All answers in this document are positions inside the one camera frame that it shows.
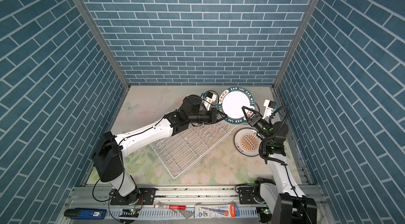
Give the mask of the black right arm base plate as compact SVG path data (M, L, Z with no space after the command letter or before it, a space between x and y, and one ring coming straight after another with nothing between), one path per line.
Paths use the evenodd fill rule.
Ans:
M238 194L239 203L241 205L252 205L262 203L255 197L253 187L236 187L235 191Z

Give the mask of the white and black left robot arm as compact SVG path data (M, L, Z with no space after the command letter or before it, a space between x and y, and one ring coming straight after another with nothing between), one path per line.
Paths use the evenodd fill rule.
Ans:
M91 158L101 182L112 185L122 197L138 195L139 190L124 168L124 158L155 141L172 137L189 128L191 124L211 125L228 118L227 114L197 95L183 99L181 106L160 120L127 133L106 132L99 137Z

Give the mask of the white wire dish rack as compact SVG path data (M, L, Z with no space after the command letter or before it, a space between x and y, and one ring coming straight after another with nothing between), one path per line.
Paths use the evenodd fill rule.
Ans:
M190 126L188 130L150 145L170 176L175 179L231 135L235 128L236 125L226 121L212 125Z

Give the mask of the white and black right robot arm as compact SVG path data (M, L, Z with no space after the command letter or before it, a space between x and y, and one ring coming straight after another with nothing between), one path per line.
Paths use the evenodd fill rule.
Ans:
M273 179L257 178L254 197L266 203L269 213L261 214L261 222L272 224L315 224L317 205L300 189L288 168L284 142L289 128L286 121L290 107L276 109L266 121L260 112L242 107L247 123L257 131L261 139L258 153L273 174Z

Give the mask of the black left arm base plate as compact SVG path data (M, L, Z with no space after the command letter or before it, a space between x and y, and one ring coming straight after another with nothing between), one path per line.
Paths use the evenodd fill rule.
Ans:
M111 205L153 205L156 195L156 188L137 188L127 196L122 196L118 190L114 189Z

